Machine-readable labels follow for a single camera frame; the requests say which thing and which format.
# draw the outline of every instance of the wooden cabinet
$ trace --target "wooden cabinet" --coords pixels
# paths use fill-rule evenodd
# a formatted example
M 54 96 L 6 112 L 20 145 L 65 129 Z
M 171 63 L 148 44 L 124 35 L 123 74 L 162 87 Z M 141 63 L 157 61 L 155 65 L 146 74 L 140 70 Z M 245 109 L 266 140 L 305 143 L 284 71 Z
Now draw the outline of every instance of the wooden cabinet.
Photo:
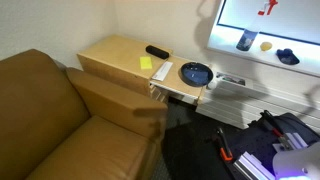
M 151 80 L 165 60 L 145 51 L 147 42 L 112 35 L 78 53 L 83 70 L 159 101 L 166 102 L 169 92 L 198 99 L 201 88 L 185 84 L 179 77 L 180 67 L 188 60 L 172 56 L 172 50 L 156 46 L 171 55 L 173 65 L 164 81 Z M 140 57 L 149 56 L 152 69 L 141 69 Z

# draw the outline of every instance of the red object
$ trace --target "red object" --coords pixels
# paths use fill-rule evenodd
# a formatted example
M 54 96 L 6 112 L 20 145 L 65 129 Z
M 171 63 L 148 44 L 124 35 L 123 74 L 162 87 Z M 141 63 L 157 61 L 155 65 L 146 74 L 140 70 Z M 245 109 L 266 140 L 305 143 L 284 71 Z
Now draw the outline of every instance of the red object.
M 274 6 L 274 5 L 277 5 L 277 4 L 278 4 L 278 2 L 277 2 L 277 0 L 269 0 L 269 4 L 270 4 L 270 8 L 269 8 L 269 10 L 268 10 L 267 15 L 270 15 L 270 13 L 271 13 L 271 11 L 272 11 L 272 8 L 273 8 L 273 6 Z
M 272 132 L 273 132 L 276 136 L 278 136 L 278 137 L 281 137 L 281 136 L 282 136 L 282 134 L 281 134 L 276 128 L 273 128 L 273 129 L 272 129 Z
M 229 153 L 227 155 L 227 153 L 225 152 L 224 148 L 222 148 L 222 147 L 220 148 L 220 155 L 221 155 L 222 159 L 224 161 L 227 161 L 227 162 L 231 161 L 233 159 L 231 151 L 229 151 Z
M 264 15 L 264 11 L 259 11 L 258 15 L 263 16 Z

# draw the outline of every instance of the black item on floor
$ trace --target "black item on floor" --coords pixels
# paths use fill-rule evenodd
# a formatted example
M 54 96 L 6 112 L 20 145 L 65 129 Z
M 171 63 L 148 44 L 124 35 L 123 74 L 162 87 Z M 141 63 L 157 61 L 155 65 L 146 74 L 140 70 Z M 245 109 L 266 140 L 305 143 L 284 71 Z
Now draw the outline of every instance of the black item on floor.
M 221 155 L 222 159 L 225 162 L 232 161 L 233 156 L 230 151 L 228 141 L 226 139 L 226 136 L 224 134 L 222 127 L 218 127 L 216 130 L 216 133 L 217 133 L 218 137 L 212 137 L 212 140 L 216 139 L 218 141 L 218 144 L 219 144 L 218 148 L 220 150 L 220 155 Z
M 272 144 L 278 143 L 278 136 L 267 129 L 263 121 L 268 121 L 282 133 L 297 132 L 308 145 L 318 142 L 320 136 L 291 113 L 273 116 L 271 120 L 268 119 L 268 113 L 268 111 L 261 113 L 262 117 L 258 121 L 253 121 L 249 124 L 249 128 L 227 137 L 227 141 L 234 161 L 247 151 L 259 159 L 262 165 L 274 174 L 272 160 L 276 151 Z M 235 179 L 246 179 L 232 163 L 225 164 Z

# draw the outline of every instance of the dark carpet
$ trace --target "dark carpet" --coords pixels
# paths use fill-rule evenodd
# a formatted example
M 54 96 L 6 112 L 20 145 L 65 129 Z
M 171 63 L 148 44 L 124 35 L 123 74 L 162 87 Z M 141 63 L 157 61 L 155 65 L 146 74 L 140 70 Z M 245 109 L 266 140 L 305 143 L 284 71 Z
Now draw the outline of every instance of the dark carpet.
M 162 157 L 152 176 L 156 179 L 233 179 L 210 141 L 221 126 L 226 136 L 239 129 L 195 112 L 195 106 L 169 99 Z

